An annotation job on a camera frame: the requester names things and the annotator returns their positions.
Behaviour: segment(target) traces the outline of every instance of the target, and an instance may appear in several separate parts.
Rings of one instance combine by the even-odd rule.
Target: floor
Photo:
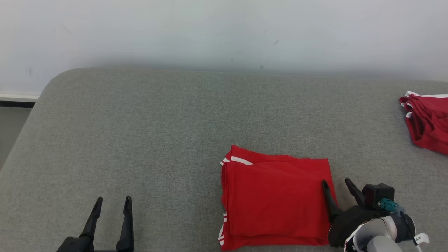
[[[30,112],[31,109],[0,107],[0,170]]]

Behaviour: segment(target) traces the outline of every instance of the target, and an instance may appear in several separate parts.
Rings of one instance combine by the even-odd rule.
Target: white label tag
[[[414,237],[415,241],[417,242],[417,244],[420,243],[429,243],[429,237],[427,234],[421,233],[418,234]]]

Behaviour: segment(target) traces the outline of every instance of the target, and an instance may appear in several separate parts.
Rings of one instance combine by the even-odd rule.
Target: teal connector
[[[378,202],[378,206],[383,208],[384,210],[387,210],[389,212],[399,213],[404,212],[405,209],[401,206],[399,206],[397,203],[393,202],[392,200],[388,198],[382,198],[380,202]]]

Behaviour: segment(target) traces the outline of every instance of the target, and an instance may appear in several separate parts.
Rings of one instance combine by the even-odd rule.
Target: gray upholstered bench
[[[410,141],[398,99],[448,83],[157,70],[76,69],[55,77],[0,172],[0,251],[55,251],[98,196],[97,249],[118,241],[132,196],[135,248],[219,251],[220,161],[231,144],[326,157],[344,179],[386,183],[431,244],[448,246],[448,157]],[[412,243],[401,245],[411,251]],[[241,251],[333,251],[329,246]]]

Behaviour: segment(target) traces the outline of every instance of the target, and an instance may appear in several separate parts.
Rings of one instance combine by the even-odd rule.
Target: red garment
[[[328,244],[323,179],[336,196],[327,159],[271,156],[232,145],[221,164],[222,250]]]
[[[406,125],[412,141],[422,148],[448,155],[448,96],[419,96],[408,92],[400,102],[409,111]]]

